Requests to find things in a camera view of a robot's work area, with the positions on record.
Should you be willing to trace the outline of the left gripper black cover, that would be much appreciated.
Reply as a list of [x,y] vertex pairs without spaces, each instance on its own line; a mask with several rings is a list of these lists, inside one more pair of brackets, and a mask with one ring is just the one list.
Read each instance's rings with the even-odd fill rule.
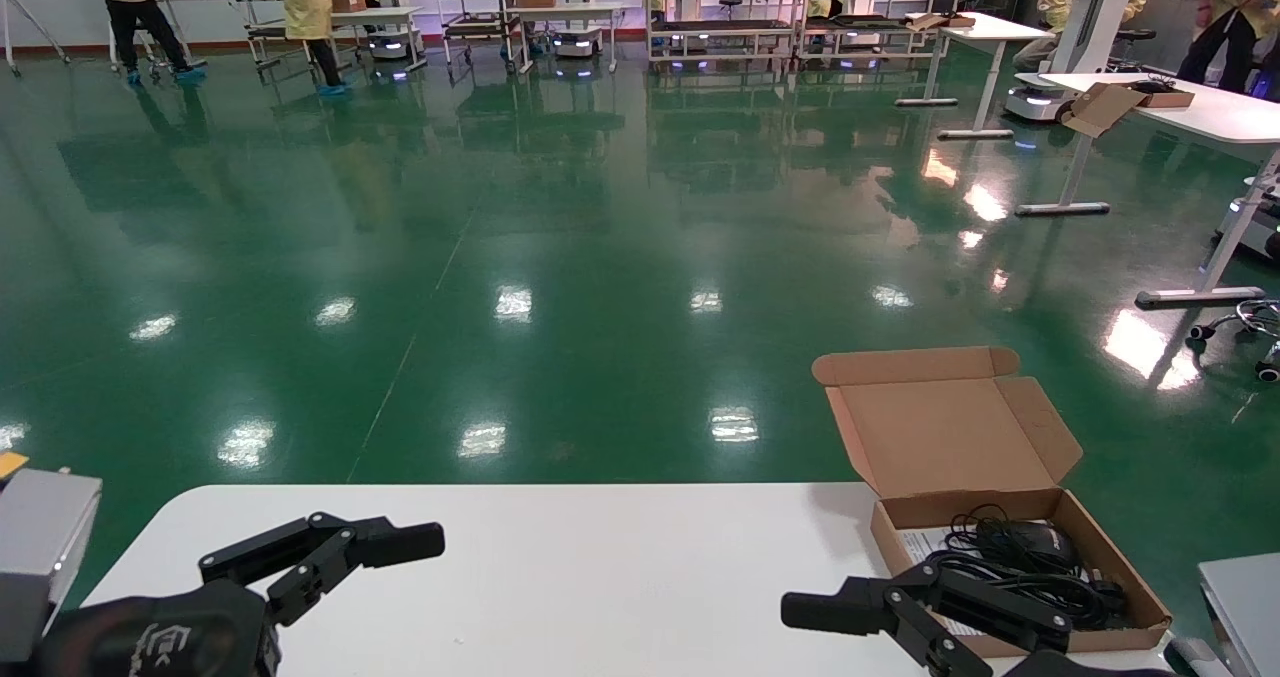
[[[275,625],[294,625],[360,568],[428,561],[444,552],[438,522],[397,527],[387,517],[312,513],[201,558],[206,585],[196,590],[123,598],[60,616],[36,648],[29,672],[274,676],[282,662]],[[274,575],[266,600],[246,589]]]

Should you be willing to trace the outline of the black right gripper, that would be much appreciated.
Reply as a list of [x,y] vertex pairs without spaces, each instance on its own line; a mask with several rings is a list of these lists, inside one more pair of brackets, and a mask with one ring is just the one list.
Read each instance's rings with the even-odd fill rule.
[[991,676],[986,659],[945,626],[952,621],[1025,651],[1006,677],[1169,677],[1156,668],[1110,669],[1066,655],[1070,621],[1057,610],[951,569],[916,566],[892,578],[849,577],[832,595],[786,593],[782,623],[851,636],[890,636],[931,676]]

